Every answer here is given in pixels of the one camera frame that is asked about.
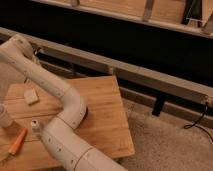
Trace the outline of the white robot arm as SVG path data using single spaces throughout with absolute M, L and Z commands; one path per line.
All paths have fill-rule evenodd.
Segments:
M 16 34 L 0 45 L 0 58 L 57 98 L 62 110 L 41 130 L 41 142 L 66 171 L 127 171 L 79 137 L 74 130 L 87 114 L 79 91 L 32 61 L 31 44 Z

